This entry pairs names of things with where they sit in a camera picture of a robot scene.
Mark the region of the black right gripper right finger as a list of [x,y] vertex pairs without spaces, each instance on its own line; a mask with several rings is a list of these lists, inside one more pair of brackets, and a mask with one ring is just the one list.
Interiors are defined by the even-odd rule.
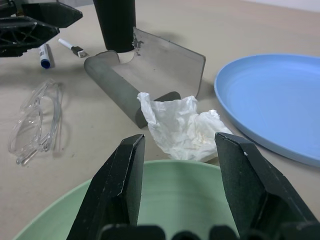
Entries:
[[221,132],[215,143],[235,240],[320,240],[320,222],[254,143]]

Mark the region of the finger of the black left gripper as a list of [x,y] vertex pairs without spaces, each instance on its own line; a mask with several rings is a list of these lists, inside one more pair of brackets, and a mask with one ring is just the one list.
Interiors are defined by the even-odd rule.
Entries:
[[30,17],[0,18],[0,58],[21,57],[59,33],[59,28]]
[[83,17],[83,13],[59,1],[0,0],[0,18],[29,17],[57,28],[67,28]]

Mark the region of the marker with blue cap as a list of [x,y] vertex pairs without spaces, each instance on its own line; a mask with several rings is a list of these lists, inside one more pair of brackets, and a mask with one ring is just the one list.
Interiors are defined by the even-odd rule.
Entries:
[[49,44],[43,44],[39,48],[40,65],[44,69],[51,69],[55,67],[52,50]]

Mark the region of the black cup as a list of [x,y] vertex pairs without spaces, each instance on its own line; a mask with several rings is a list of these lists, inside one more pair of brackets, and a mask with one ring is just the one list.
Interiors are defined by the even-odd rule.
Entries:
[[133,50],[135,0],[93,0],[93,3],[106,49],[117,53]]

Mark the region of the crumpled white tissue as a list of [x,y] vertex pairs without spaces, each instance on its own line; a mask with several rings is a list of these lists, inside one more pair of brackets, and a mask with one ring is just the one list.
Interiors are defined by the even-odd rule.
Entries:
[[198,113],[194,96],[160,102],[140,92],[137,99],[151,136],[170,159],[208,162],[218,156],[216,133],[231,133],[216,110]]

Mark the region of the white marker with black cap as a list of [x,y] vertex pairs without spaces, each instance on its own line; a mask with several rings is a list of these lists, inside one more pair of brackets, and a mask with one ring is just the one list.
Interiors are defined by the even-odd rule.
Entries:
[[58,39],[58,42],[63,45],[64,47],[68,48],[69,50],[72,51],[72,53],[74,55],[76,55],[77,57],[79,58],[84,58],[86,57],[88,54],[85,52],[84,49],[82,49],[81,47],[79,46],[74,46],[72,45],[71,43],[69,43],[68,41],[62,39],[62,38],[59,38]]

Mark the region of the light green bowl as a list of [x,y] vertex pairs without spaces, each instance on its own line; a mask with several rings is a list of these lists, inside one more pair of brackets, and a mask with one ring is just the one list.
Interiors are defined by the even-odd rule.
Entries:
[[[66,240],[89,184],[86,181],[56,200],[13,240]],[[195,161],[146,161],[138,224],[160,226],[167,239],[190,231],[208,240],[214,225],[236,230],[220,168]]]

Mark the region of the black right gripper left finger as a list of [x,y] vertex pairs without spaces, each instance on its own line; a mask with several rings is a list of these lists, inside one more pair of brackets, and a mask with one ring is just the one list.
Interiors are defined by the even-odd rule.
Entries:
[[98,240],[106,225],[136,225],[145,136],[125,138],[92,178],[66,240]]

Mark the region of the clear safety glasses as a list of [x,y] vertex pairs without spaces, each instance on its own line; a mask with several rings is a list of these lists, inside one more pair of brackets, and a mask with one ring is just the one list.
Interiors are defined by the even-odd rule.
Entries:
[[16,157],[18,165],[53,148],[62,113],[61,96],[60,84],[49,79],[21,105],[21,117],[8,141],[8,151]]

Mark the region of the blue plate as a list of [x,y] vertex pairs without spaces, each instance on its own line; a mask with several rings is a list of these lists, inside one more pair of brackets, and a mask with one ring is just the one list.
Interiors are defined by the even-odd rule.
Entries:
[[244,135],[272,152],[320,168],[320,57],[243,57],[218,72],[214,90]]

